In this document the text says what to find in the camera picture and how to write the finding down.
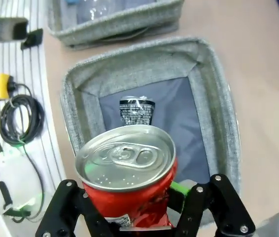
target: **pull tab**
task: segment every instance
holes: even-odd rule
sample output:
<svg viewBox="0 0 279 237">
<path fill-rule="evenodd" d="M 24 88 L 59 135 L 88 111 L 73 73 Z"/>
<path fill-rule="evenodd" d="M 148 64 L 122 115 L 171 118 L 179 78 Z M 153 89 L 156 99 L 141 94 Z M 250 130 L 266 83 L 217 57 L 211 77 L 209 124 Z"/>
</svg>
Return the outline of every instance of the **pull tab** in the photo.
<svg viewBox="0 0 279 237">
<path fill-rule="evenodd" d="M 157 160 L 158 150 L 153 146 L 120 143 L 109 151 L 108 157 L 115 164 L 133 168 L 147 168 Z"/>
</svg>

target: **fabric basket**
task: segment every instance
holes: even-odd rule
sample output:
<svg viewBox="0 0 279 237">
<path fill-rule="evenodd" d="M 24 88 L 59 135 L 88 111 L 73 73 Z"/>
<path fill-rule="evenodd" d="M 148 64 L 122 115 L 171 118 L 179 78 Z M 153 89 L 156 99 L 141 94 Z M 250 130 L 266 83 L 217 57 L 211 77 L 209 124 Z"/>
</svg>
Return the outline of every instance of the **fabric basket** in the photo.
<svg viewBox="0 0 279 237">
<path fill-rule="evenodd" d="M 48 28 L 65 46 L 83 49 L 110 42 L 172 32 L 184 0 L 156 0 L 66 29 L 62 18 L 65 1 L 47 0 Z"/>
<path fill-rule="evenodd" d="M 240 192 L 240 138 L 231 92 L 215 52 L 204 40 L 136 44 L 70 69 L 61 101 L 74 153 L 93 137 L 122 125 L 122 96 L 146 96 L 156 103 L 152 125 L 175 142 L 176 182 L 206 183 L 211 175 L 223 173 Z M 170 214 L 173 224 L 178 218 Z M 212 221 L 205 212 L 201 224 Z"/>
</svg>

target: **red can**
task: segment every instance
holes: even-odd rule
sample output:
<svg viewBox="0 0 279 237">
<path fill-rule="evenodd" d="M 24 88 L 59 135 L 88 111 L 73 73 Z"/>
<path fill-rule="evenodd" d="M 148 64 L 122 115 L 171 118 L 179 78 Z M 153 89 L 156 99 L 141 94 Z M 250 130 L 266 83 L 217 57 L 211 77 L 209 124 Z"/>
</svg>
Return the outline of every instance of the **red can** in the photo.
<svg viewBox="0 0 279 237">
<path fill-rule="evenodd" d="M 170 225 L 167 189 L 177 169 L 170 135 L 150 125 L 130 125 L 90 140 L 76 170 L 98 211 L 123 227 Z"/>
</svg>

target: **beige tabletop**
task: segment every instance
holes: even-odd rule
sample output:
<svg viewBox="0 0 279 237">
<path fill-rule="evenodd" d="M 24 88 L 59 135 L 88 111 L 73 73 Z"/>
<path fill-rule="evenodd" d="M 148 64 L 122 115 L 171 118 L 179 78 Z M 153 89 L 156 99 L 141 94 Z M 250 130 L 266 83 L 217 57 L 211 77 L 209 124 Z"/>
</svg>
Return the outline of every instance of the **beige tabletop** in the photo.
<svg viewBox="0 0 279 237">
<path fill-rule="evenodd" d="M 171 36 L 203 37 L 221 60 L 239 120 L 242 200 L 259 225 L 279 212 L 279 7 L 275 0 L 186 0 L 180 29 L 154 39 Z M 67 177 L 77 179 L 59 100 L 61 81 L 77 61 L 127 44 L 72 52 L 47 31 L 44 44 L 61 156 Z M 213 236 L 213 230 L 198 236 Z"/>
</svg>

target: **silver can top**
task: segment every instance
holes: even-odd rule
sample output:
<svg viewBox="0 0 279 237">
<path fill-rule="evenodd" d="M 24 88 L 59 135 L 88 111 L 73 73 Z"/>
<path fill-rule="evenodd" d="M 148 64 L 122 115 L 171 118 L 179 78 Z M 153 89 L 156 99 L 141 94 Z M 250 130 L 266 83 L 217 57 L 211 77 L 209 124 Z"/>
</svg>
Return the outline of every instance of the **silver can top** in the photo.
<svg viewBox="0 0 279 237">
<path fill-rule="evenodd" d="M 150 125 L 107 131 L 85 144 L 76 156 L 76 171 L 96 189 L 124 192 L 160 180 L 175 160 L 170 135 Z"/>
</svg>

